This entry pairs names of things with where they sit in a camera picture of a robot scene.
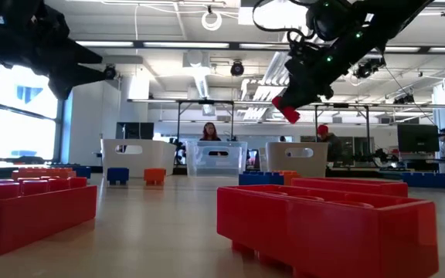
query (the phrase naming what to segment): red cap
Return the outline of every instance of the red cap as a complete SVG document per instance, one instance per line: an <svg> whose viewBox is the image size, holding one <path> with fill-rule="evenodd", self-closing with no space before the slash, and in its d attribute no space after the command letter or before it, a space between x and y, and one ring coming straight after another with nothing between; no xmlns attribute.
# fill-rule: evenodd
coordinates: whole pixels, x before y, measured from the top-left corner
<svg viewBox="0 0 445 278"><path fill-rule="evenodd" d="M319 135L324 135L324 134L328 134L329 133L329 127L321 124L320 126L317 127L317 134Z"/></svg>

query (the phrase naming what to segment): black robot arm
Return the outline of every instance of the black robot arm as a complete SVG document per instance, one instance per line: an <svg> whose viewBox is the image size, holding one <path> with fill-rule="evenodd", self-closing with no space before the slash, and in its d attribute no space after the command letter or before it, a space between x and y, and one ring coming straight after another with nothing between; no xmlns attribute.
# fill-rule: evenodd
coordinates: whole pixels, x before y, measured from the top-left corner
<svg viewBox="0 0 445 278"><path fill-rule="evenodd" d="M298 107L319 102L319 96L333 97L331 84L337 78L348 74L348 69L373 49L383 55L387 42L433 0L365 0L353 4L346 0L292 2L308 7L307 27L311 34L305 36L294 29L291 32L298 32L301 38L291 40L288 33L291 59L286 68L290 85L273 104L294 123L299 118ZM325 42L334 42L318 46L305 40L313 35Z"/></svg>

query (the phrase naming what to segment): computer monitor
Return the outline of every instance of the computer monitor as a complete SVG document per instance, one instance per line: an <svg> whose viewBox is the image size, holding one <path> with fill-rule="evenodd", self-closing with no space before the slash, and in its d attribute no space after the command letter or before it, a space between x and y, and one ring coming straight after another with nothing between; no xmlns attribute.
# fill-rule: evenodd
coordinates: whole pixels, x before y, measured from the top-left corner
<svg viewBox="0 0 445 278"><path fill-rule="evenodd" d="M400 152L439 151L439 128L425 124L399 124L398 147Z"/></svg>

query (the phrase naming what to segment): white floor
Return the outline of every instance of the white floor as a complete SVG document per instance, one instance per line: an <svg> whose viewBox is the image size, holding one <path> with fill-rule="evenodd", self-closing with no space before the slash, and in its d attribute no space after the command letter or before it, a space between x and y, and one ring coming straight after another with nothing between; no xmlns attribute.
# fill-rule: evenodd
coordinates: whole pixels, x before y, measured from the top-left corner
<svg viewBox="0 0 445 278"><path fill-rule="evenodd" d="M94 175L92 184L100 184ZM233 254L216 233L216 189L231 178L168 177L164 187L99 188L97 218L0 256L0 278L271 278L290 273ZM437 204L445 278L445 191L412 190Z"/></svg>

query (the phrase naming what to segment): woman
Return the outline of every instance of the woman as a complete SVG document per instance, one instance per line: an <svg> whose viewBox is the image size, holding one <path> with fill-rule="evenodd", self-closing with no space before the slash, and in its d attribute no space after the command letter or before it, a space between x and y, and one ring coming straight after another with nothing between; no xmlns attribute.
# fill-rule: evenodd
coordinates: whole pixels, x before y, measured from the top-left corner
<svg viewBox="0 0 445 278"><path fill-rule="evenodd" d="M221 141L217 137L216 126L213 123L207 123L204 126L204 137L200 139L201 141Z"/></svg>

